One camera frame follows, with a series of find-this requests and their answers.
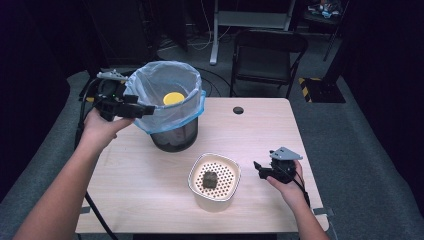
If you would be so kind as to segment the cluttered shelf items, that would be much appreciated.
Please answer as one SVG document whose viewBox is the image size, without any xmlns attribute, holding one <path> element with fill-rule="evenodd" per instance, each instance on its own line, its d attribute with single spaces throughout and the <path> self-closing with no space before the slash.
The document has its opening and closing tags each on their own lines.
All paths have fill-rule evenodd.
<svg viewBox="0 0 424 240">
<path fill-rule="evenodd" d="M 311 3 L 307 6 L 307 12 L 330 19 L 332 17 L 341 17 L 344 8 L 341 0 L 311 0 Z"/>
</svg>

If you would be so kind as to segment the red chip can yellow lid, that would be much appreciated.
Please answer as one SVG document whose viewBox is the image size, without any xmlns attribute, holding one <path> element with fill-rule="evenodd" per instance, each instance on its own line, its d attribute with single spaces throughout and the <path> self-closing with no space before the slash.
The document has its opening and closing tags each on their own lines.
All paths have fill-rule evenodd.
<svg viewBox="0 0 424 240">
<path fill-rule="evenodd" d="M 180 92 L 170 92 L 163 97 L 165 105 L 173 105 L 185 100 L 185 96 Z"/>
</svg>

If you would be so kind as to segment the black cabinet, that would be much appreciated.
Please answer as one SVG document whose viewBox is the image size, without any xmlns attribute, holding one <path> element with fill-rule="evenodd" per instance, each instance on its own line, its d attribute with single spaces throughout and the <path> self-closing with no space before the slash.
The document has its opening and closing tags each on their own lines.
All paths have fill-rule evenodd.
<svg viewBox="0 0 424 240">
<path fill-rule="evenodd" d="M 140 66 L 153 56 L 139 0 L 83 0 L 109 66 Z"/>
</svg>

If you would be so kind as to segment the white metal desk frame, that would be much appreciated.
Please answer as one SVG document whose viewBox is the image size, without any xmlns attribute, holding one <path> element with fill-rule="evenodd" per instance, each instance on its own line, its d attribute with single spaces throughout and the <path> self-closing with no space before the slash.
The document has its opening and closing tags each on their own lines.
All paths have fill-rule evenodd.
<svg viewBox="0 0 424 240">
<path fill-rule="evenodd" d="M 209 63 L 214 66 L 218 61 L 219 27 L 250 27 L 272 28 L 288 31 L 297 0 L 288 0 L 289 7 L 286 13 L 221 11 L 219 0 L 214 0 L 213 11 L 213 42 Z"/>
</svg>

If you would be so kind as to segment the black mesh trash bin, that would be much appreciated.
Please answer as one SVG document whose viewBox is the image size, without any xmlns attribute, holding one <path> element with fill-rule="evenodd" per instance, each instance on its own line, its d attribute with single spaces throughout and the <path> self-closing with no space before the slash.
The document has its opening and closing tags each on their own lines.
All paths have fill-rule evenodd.
<svg viewBox="0 0 424 240">
<path fill-rule="evenodd" d="M 153 143 L 165 152 L 180 152 L 189 148 L 197 139 L 198 119 L 195 118 L 179 128 L 151 134 Z"/>
</svg>

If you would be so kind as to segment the person's right hand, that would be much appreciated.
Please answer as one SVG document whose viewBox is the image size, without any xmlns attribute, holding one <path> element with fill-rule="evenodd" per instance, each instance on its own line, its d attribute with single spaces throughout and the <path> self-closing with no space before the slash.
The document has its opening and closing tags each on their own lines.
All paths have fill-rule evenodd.
<svg viewBox="0 0 424 240">
<path fill-rule="evenodd" d="M 275 178 L 269 176 L 266 180 L 276 188 L 283 197 L 284 201 L 290 207 L 290 209 L 295 212 L 298 209 L 306 208 L 309 206 L 304 197 L 304 181 L 302 175 L 302 166 L 295 160 L 296 166 L 296 176 L 294 180 L 290 183 L 284 184 L 276 180 Z"/>
</svg>

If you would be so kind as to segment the blue plastic bin liner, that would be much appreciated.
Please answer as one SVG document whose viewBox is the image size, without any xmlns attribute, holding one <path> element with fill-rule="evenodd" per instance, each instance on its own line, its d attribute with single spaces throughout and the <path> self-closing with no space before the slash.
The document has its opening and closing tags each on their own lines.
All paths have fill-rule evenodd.
<svg viewBox="0 0 424 240">
<path fill-rule="evenodd" d="M 184 100 L 165 105 L 163 98 L 177 92 Z M 204 111 L 206 92 L 200 73 L 178 61 L 155 61 L 137 69 L 126 82 L 125 95 L 137 95 L 140 105 L 154 106 L 152 115 L 137 118 L 134 124 L 147 134 L 179 128 Z"/>
</svg>

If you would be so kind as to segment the black folding chair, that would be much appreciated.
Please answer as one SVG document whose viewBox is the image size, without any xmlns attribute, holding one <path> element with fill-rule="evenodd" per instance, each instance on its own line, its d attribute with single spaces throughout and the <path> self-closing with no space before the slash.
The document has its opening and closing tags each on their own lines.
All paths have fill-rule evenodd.
<svg viewBox="0 0 424 240">
<path fill-rule="evenodd" d="M 245 29 L 234 39 L 229 95 L 238 80 L 287 87 L 290 96 L 300 61 L 309 43 L 293 32 L 276 29 Z"/>
</svg>

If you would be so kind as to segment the person's left hand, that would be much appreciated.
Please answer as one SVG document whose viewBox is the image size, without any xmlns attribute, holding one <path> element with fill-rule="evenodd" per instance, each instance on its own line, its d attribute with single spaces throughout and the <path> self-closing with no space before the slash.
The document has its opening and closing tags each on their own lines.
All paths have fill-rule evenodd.
<svg viewBox="0 0 424 240">
<path fill-rule="evenodd" d="M 80 143 L 96 151 L 102 151 L 117 137 L 120 130 L 130 126 L 133 122 L 132 118 L 120 118 L 109 122 L 100 116 L 97 109 L 92 109 L 84 120 Z"/>
</svg>

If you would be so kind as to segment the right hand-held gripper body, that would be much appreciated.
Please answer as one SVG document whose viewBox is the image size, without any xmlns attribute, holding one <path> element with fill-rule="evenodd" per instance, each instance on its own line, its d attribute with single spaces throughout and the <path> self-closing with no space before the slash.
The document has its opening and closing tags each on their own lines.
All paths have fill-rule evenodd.
<svg viewBox="0 0 424 240">
<path fill-rule="evenodd" d="M 287 184 L 296 176 L 295 160 L 302 160 L 303 157 L 296 152 L 280 147 L 270 151 L 271 176 L 281 183 Z"/>
</svg>

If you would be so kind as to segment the white strainer container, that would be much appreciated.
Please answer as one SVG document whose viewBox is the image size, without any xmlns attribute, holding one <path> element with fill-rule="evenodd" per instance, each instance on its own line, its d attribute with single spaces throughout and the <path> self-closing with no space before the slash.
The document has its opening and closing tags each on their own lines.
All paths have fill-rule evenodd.
<svg viewBox="0 0 424 240">
<path fill-rule="evenodd" d="M 188 186 L 198 206 L 208 212 L 222 212 L 233 200 L 241 178 L 240 166 L 225 156 L 202 154 L 194 163 Z"/>
</svg>

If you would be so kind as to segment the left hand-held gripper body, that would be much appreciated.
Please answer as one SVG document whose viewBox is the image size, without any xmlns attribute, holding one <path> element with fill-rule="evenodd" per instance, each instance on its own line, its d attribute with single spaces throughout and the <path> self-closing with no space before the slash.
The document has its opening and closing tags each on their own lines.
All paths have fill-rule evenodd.
<svg viewBox="0 0 424 240">
<path fill-rule="evenodd" d="M 138 118 L 138 97 L 125 95 L 127 76 L 123 76 L 116 70 L 99 72 L 100 80 L 94 97 L 94 107 L 100 111 L 100 115 L 107 121 L 112 121 L 116 116 L 123 118 Z"/>
</svg>

